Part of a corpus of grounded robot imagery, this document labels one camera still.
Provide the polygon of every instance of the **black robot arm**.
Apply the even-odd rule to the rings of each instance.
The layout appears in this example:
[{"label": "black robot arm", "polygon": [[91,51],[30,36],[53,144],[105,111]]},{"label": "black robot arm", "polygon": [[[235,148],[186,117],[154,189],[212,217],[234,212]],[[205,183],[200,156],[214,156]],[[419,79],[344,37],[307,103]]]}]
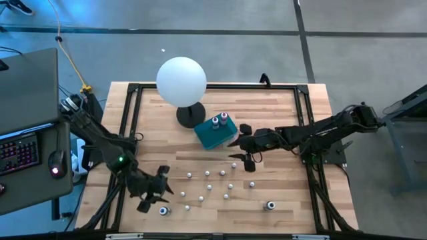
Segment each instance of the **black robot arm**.
[{"label": "black robot arm", "polygon": [[125,185],[131,197],[141,199],[138,211],[147,213],[152,203],[167,202],[162,198],[165,191],[173,194],[167,184],[169,166],[160,166],[154,176],[138,169],[137,139],[110,133],[81,107],[82,101],[80,96],[72,95],[62,100],[59,108],[63,121],[69,122],[72,132],[86,141],[85,150],[99,151],[101,161],[116,176],[118,185]]},{"label": "black robot arm", "polygon": [[[245,162],[246,171],[255,171],[255,164],[251,163],[252,154],[285,149],[295,155],[303,152],[322,154],[331,145],[348,135],[359,132],[375,132],[381,124],[372,107],[361,105],[349,105],[338,114],[317,121],[312,125],[276,127],[275,129],[257,129],[252,134],[249,125],[240,125],[242,134],[229,147],[240,146],[246,154],[235,154],[230,157],[241,159]],[[300,147],[300,153],[294,149]]]}]

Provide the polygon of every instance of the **wooden tabletop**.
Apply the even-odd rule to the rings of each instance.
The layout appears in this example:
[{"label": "wooden tabletop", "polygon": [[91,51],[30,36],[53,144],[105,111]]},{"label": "wooden tabletop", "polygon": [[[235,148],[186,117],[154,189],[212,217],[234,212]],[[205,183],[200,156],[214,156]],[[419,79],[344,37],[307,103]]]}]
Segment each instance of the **wooden tabletop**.
[{"label": "wooden tabletop", "polygon": [[[119,132],[127,82],[113,82],[109,90],[102,124],[112,133]],[[315,121],[331,115],[326,86],[309,84]],[[208,89],[200,101],[206,109],[206,119],[223,111],[238,126],[247,123],[258,128],[298,125],[294,94],[289,90]],[[131,102],[126,132],[129,132],[135,96]],[[303,107],[305,123],[306,110]],[[166,103],[156,89],[143,90],[136,132],[144,134],[138,143],[139,168],[155,174],[159,165],[171,166],[169,184],[175,195],[166,193],[170,203],[156,203],[149,213],[136,210],[139,199],[129,198],[126,191],[120,231],[138,232],[222,232],[222,233],[314,233],[314,220],[307,174],[299,157],[284,150],[263,153],[264,160],[256,165],[255,173],[244,171],[242,162],[228,157],[241,153],[238,147],[226,144],[214,150],[203,150],[193,129],[179,125],[176,108]],[[326,181],[332,203],[354,228],[356,216],[347,179],[335,165],[325,165]],[[87,223],[102,204],[107,193],[109,171],[100,164],[90,171],[76,227]],[[256,186],[249,187],[253,181]],[[266,201],[274,201],[273,211],[264,211]],[[172,214],[163,217],[159,208],[167,206]],[[322,223],[326,226],[323,204],[319,204]],[[115,202],[109,224],[113,221]]]}]

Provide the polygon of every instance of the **small cylinder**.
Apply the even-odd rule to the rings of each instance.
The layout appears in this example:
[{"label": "small cylinder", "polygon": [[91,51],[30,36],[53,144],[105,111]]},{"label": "small cylinder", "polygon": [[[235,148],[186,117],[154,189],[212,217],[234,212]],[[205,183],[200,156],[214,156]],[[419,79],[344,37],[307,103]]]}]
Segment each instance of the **small cylinder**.
[{"label": "small cylinder", "polygon": [[212,118],[212,129],[218,129],[220,127],[220,120],[217,117]]},{"label": "small cylinder", "polygon": [[266,204],[264,204],[264,210],[270,211],[273,210],[276,207],[276,204],[272,201],[268,201]]},{"label": "small cylinder", "polygon": [[162,216],[168,216],[169,214],[171,214],[172,210],[170,208],[167,207],[160,207],[159,213]]},{"label": "small cylinder", "polygon": [[221,125],[227,124],[228,114],[226,112],[221,113]]}]

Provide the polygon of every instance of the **keyboard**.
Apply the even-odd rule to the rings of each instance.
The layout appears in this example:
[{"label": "keyboard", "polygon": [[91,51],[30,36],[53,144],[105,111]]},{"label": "keyboard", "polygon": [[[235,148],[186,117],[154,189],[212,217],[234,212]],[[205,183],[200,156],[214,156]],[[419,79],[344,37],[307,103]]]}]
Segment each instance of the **keyboard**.
[{"label": "keyboard", "polygon": [[0,176],[40,163],[35,133],[0,140]]}]

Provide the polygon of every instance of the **blue box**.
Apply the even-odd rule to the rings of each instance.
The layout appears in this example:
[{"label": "blue box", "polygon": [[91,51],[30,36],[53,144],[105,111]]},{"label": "blue box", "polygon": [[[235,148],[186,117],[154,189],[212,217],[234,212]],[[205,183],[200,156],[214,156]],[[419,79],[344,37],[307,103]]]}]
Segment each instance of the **blue box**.
[{"label": "blue box", "polygon": [[[218,119],[221,119],[221,113],[216,115]],[[236,125],[234,125],[233,120],[228,116],[227,124],[221,125],[218,129],[212,128],[212,118],[208,119],[204,123],[200,123],[195,126],[194,131],[203,148],[206,150],[214,149],[218,145],[230,140],[238,132]]]}]

